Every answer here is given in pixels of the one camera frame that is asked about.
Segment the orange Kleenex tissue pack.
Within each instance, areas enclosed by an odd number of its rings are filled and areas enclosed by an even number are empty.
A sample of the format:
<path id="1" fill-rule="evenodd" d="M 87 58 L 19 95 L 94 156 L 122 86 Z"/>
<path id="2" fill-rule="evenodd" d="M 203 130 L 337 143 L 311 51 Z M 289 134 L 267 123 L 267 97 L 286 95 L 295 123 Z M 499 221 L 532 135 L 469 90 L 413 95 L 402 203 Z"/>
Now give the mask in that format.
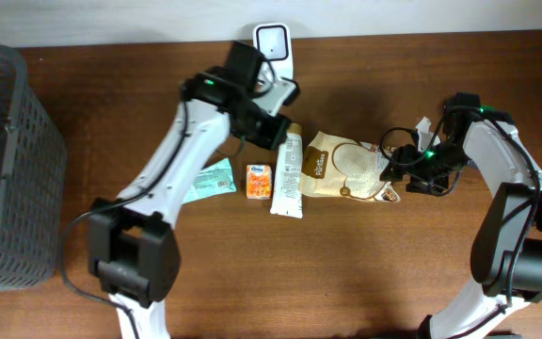
<path id="1" fill-rule="evenodd" d="M 268 165 L 247 165 L 246 193 L 253 200 L 271 198 L 272 171 Z"/>

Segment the teal snack packet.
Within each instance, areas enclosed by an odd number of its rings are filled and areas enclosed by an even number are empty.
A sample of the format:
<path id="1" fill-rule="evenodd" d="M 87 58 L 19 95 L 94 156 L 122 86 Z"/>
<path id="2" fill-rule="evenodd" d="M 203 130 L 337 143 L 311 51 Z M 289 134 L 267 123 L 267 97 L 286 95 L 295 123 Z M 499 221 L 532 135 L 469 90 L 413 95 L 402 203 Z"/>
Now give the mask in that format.
<path id="1" fill-rule="evenodd" d="M 236 191 L 231 162 L 228 158 L 224 158 L 199 172 L 188 188 L 183 204 Z"/>

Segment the white tube with cork cap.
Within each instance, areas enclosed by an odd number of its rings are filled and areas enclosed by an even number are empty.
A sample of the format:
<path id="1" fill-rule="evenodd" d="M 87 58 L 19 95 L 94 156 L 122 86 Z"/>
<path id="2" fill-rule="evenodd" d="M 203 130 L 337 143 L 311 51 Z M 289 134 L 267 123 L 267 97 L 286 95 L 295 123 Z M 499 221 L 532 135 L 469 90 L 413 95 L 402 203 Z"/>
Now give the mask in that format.
<path id="1" fill-rule="evenodd" d="M 300 178 L 303 162 L 302 127 L 292 123 L 279 146 L 271 214 L 303 218 Z"/>

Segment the brown glutinous rice bag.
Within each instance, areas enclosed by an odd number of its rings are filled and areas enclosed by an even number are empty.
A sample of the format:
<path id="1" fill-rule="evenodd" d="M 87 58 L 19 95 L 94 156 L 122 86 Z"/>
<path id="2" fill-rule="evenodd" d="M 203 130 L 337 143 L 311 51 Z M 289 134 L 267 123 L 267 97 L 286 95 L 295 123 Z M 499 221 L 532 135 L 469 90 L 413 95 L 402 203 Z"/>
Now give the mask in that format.
<path id="1" fill-rule="evenodd" d="M 391 182 L 380 179 L 390 153 L 375 144 L 319 132 L 304 151 L 299 190 L 312 198 L 399 202 Z"/>

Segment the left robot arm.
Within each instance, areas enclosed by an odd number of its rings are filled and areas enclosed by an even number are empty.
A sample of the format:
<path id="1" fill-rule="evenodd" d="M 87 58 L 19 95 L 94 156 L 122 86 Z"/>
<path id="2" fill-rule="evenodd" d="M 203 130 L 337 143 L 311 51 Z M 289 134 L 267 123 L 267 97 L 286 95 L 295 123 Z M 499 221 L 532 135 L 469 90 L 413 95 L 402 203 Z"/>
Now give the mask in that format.
<path id="1" fill-rule="evenodd" d="M 124 338 L 167 338 L 165 298 L 181 265 L 173 228 L 183 199 L 229 136 L 275 151 L 290 119 L 279 114 L 298 84 L 275 74 L 256 47 L 234 42 L 221 66 L 185 80 L 162 143 L 113 201 L 88 216 L 88 270 L 118 312 Z"/>

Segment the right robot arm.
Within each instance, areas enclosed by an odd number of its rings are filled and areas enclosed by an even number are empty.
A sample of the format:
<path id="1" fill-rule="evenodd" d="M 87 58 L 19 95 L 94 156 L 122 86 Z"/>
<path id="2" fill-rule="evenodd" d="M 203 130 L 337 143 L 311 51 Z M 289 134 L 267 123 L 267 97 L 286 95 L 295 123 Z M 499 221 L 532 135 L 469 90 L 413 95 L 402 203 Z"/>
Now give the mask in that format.
<path id="1" fill-rule="evenodd" d="M 492 203 L 472 243 L 471 277 L 443 310 L 428 315 L 419 338 L 486 338 L 516 311 L 542 301 L 542 169 L 522 144 L 511 115 L 458 92 L 436 128 L 408 129 L 411 143 L 382 154 L 380 177 L 406 191 L 443 197 L 466 167 L 482 175 Z"/>

